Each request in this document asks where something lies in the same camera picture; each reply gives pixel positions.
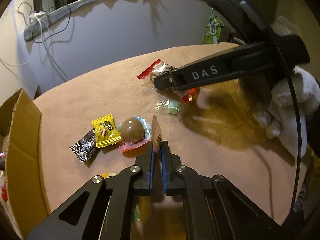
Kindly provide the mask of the white gloved right hand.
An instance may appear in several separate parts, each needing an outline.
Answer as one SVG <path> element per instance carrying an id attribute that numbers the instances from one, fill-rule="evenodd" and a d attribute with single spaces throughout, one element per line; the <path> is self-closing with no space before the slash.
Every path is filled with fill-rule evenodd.
<path id="1" fill-rule="evenodd" d="M 295 67 L 291 76 L 295 89 L 302 128 L 303 157 L 307 148 L 306 122 L 315 116 L 319 107 L 319 85 L 306 70 Z M 294 156 L 298 153 L 297 122 L 293 100 L 287 81 L 281 80 L 271 91 L 272 99 L 262 110 L 253 113 L 253 118 L 265 129 L 269 139 L 278 138 L 281 144 Z"/>

